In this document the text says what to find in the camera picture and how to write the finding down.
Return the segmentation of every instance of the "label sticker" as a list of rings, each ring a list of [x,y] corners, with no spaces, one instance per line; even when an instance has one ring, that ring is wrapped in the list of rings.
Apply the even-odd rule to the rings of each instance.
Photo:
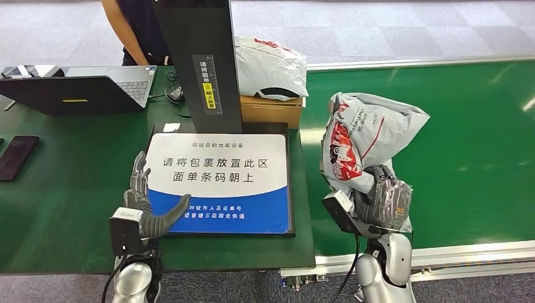
[[[192,59],[197,74],[197,83],[204,99],[204,113],[223,115],[214,57],[212,55],[192,55]]]

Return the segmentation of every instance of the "blue sign section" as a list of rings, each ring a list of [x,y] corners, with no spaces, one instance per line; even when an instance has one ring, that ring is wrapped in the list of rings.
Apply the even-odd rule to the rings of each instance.
[[[180,196],[148,191],[155,215],[174,207]],[[288,186],[269,193],[231,198],[190,199],[184,216],[171,233],[285,234],[288,222]]]

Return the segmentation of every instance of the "phone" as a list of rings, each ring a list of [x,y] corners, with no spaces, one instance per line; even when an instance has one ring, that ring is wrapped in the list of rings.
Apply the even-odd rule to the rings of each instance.
[[[15,136],[0,156],[0,181],[12,181],[39,142],[36,136]]]

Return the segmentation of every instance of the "cardboard box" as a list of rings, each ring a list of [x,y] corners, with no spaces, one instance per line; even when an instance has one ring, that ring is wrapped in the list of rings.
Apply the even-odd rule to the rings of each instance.
[[[244,122],[285,122],[288,128],[298,129],[305,98],[289,101],[240,96]]]

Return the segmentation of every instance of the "person's arm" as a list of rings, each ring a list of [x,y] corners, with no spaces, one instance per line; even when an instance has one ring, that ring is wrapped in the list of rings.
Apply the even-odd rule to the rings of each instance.
[[[114,29],[117,38],[122,42],[126,50],[132,55],[138,65],[149,65],[147,58],[139,47],[139,42],[124,17],[116,0],[100,0],[106,13],[106,18]]]

